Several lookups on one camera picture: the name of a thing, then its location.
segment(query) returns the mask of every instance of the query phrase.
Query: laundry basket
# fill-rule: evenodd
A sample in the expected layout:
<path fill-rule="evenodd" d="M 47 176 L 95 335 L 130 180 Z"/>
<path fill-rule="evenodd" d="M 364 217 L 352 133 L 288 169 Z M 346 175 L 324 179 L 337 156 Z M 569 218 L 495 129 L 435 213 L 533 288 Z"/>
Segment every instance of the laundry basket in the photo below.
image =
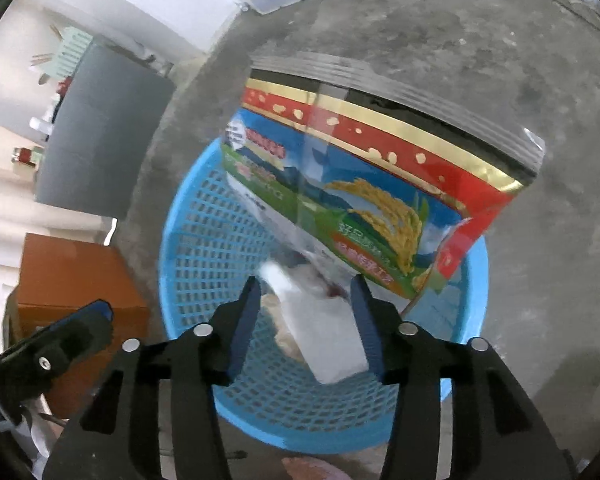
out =
<path fill-rule="evenodd" d="M 216 140 L 181 184 L 164 227 L 160 304 L 169 338 L 235 300 L 272 242 L 227 186 Z M 467 342 L 480 333 L 487 291 L 481 238 L 444 291 L 427 292 L 409 318 L 436 337 Z M 231 386 L 214 387 L 222 417 L 267 444 L 311 454 L 349 452 L 389 439 L 397 386 L 382 386 L 371 373 L 320 384 L 278 349 L 274 335 L 260 313 L 242 372 Z M 442 398 L 450 389 L 443 382 Z"/>

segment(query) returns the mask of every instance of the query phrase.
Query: concrete floor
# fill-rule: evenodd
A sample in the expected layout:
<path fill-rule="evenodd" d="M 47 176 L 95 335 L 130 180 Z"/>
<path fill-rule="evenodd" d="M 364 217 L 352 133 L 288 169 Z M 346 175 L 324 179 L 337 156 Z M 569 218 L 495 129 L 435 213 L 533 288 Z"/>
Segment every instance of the concrete floor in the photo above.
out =
<path fill-rule="evenodd" d="M 488 233 L 484 336 L 578 460 L 600 446 L 600 32 L 550 0 L 306 0 L 245 12 L 154 137 L 114 242 L 156 307 L 162 226 L 181 179 L 237 108 L 251 54 L 352 57 L 547 143 L 535 184 Z M 237 480 L 286 454 L 223 426 Z M 383 449 L 334 458 L 376 478 Z"/>

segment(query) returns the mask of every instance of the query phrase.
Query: snack packet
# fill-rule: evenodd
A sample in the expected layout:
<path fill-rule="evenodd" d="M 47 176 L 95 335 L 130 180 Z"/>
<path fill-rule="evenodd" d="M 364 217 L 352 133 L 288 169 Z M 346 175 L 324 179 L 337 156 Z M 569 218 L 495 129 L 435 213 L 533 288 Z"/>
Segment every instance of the snack packet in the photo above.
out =
<path fill-rule="evenodd" d="M 228 183 L 277 240 L 401 313 L 440 291 L 536 174 L 544 143 L 333 56 L 254 60 L 222 146 Z"/>

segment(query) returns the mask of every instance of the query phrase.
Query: white tissue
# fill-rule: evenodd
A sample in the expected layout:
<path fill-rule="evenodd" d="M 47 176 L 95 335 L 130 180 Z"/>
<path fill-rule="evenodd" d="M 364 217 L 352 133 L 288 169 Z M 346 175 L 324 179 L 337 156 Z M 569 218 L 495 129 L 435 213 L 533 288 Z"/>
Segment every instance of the white tissue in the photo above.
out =
<path fill-rule="evenodd" d="M 328 298 L 326 282 L 311 265 L 284 269 L 269 260 L 260 275 L 280 300 L 285 324 L 318 382 L 337 383 L 368 369 L 350 304 Z"/>

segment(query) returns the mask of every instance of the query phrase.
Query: metal bolt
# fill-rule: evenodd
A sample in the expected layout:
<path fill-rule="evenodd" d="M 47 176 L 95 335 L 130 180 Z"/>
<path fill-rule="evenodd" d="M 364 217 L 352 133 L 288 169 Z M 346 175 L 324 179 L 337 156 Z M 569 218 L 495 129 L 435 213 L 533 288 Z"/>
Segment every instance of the metal bolt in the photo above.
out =
<path fill-rule="evenodd" d="M 214 328 L 211 325 L 209 325 L 209 323 L 200 323 L 199 325 L 193 327 L 193 333 L 198 337 L 206 337 L 208 335 L 211 335 L 213 331 Z"/>
<path fill-rule="evenodd" d="M 471 348 L 478 352 L 485 352 L 489 349 L 489 343 L 481 337 L 474 337 L 471 339 Z"/>
<path fill-rule="evenodd" d="M 38 359 L 38 364 L 43 370 L 51 370 L 51 363 L 49 362 L 49 359 L 44 356 Z"/>
<path fill-rule="evenodd" d="M 413 323 L 400 323 L 398 327 L 398 332 L 402 335 L 416 335 L 418 333 L 418 327 Z"/>
<path fill-rule="evenodd" d="M 125 352 L 133 352 L 135 350 L 138 350 L 140 346 L 140 342 L 138 341 L 138 339 L 127 339 L 125 342 L 122 343 L 122 349 Z"/>

